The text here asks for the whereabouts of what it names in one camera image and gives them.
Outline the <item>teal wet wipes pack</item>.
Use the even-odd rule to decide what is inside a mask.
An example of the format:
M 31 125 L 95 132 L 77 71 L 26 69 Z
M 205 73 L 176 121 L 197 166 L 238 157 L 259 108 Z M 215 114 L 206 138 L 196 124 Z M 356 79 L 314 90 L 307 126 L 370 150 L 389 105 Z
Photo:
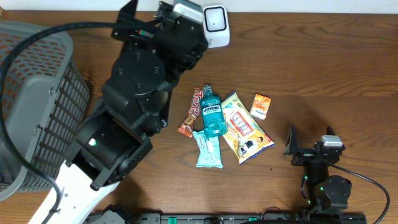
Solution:
M 205 136 L 204 131 L 194 131 L 193 137 L 197 141 L 197 145 L 200 150 L 196 167 L 216 167 L 222 169 L 223 164 L 221 161 L 220 142 L 218 136 L 209 138 Z

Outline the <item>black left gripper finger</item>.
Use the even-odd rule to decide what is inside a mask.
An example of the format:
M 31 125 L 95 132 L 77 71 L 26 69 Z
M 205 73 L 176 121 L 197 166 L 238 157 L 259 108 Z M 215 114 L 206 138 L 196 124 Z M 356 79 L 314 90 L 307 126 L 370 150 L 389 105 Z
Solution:
M 137 23 L 135 18 L 137 10 L 138 0 L 130 0 L 126 5 L 124 5 L 118 14 L 117 23 Z
M 159 1 L 158 9 L 156 13 L 156 19 L 163 19 L 173 21 L 173 9 L 174 6 L 172 4 L 166 3 L 164 1 Z

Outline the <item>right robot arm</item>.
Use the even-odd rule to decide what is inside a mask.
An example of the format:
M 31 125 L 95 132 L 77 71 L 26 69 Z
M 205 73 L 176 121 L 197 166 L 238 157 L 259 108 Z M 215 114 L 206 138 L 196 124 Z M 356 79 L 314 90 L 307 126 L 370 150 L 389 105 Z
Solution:
M 294 127 L 289 128 L 284 154 L 292 156 L 292 166 L 302 166 L 302 195 L 309 199 L 311 213 L 340 213 L 348 208 L 352 183 L 328 168 L 340 160 L 345 146 L 331 127 L 312 148 L 299 147 Z

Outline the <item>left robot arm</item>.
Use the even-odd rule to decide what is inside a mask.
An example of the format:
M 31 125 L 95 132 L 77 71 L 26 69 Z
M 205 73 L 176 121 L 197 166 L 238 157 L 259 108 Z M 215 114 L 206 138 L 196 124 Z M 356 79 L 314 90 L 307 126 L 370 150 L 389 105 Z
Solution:
M 32 223 L 82 223 L 152 149 L 168 125 L 170 100 L 183 72 L 208 47 L 203 9 L 191 1 L 160 2 L 155 19 L 136 19 L 128 2 L 111 24 L 123 43 L 101 98 L 74 132 L 56 182 Z

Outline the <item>orange chocolate bar wrapper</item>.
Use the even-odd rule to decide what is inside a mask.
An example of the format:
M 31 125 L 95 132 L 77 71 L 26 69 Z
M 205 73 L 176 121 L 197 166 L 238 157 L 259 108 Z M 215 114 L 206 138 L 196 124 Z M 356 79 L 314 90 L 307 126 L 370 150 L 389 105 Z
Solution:
M 182 133 L 189 138 L 193 137 L 193 129 L 195 121 L 201 113 L 200 101 L 202 98 L 203 98 L 202 89 L 199 87 L 195 87 L 187 116 L 177 129 L 179 133 Z

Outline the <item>teal mouthwash bottle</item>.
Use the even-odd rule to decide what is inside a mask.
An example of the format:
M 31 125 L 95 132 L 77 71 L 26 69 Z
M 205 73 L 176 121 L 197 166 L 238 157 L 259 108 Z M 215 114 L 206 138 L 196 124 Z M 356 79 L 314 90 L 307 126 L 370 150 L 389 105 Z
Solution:
M 221 107 L 221 98 L 214 94 L 211 85 L 203 87 L 203 98 L 200 100 L 200 107 L 204 124 L 203 131 L 206 137 L 222 136 L 228 132 L 228 125 Z

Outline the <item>orange tissue pack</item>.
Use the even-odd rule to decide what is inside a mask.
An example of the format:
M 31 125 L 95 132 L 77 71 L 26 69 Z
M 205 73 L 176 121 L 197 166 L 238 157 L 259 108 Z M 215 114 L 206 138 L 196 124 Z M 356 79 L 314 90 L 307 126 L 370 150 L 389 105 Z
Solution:
M 270 105 L 271 105 L 271 99 L 269 97 L 255 94 L 250 109 L 250 114 L 255 118 L 265 120 Z

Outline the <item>yellow snack bag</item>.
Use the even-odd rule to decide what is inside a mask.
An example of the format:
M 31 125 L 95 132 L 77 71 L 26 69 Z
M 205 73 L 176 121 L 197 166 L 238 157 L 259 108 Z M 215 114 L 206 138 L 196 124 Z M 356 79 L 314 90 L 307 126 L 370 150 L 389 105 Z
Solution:
M 258 125 L 235 91 L 222 102 L 221 109 L 228 127 L 223 137 L 240 165 L 275 146 L 275 142 Z

